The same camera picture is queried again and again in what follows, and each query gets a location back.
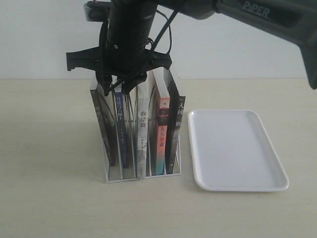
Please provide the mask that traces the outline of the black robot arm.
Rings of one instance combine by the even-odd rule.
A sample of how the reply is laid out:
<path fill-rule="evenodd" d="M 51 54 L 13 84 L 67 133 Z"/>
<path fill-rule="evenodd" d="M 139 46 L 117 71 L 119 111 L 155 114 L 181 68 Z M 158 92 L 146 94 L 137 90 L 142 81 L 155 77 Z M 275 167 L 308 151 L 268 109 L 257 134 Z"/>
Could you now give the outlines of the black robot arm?
<path fill-rule="evenodd" d="M 317 3 L 314 0 L 91 0 L 88 21 L 101 23 L 97 47 L 66 53 L 67 70 L 95 72 L 108 94 L 121 85 L 129 93 L 147 72 L 169 69 L 169 53 L 156 52 L 178 14 L 204 20 L 221 14 L 299 47 L 312 89 L 317 87 Z"/>

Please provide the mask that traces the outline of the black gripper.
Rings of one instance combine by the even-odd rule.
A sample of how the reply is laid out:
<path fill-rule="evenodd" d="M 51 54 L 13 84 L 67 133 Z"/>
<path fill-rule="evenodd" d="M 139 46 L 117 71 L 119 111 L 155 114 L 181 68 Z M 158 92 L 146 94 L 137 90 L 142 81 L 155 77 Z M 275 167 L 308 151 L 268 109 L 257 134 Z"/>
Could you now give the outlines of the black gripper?
<path fill-rule="evenodd" d="M 109 95 L 112 75 L 125 79 L 122 92 L 127 95 L 146 80 L 148 71 L 159 67 L 169 69 L 172 64 L 169 54 L 145 49 L 138 56 L 119 59 L 118 54 L 107 54 L 99 47 L 66 53 L 66 62 L 68 71 L 75 68 L 93 70 L 105 96 Z"/>

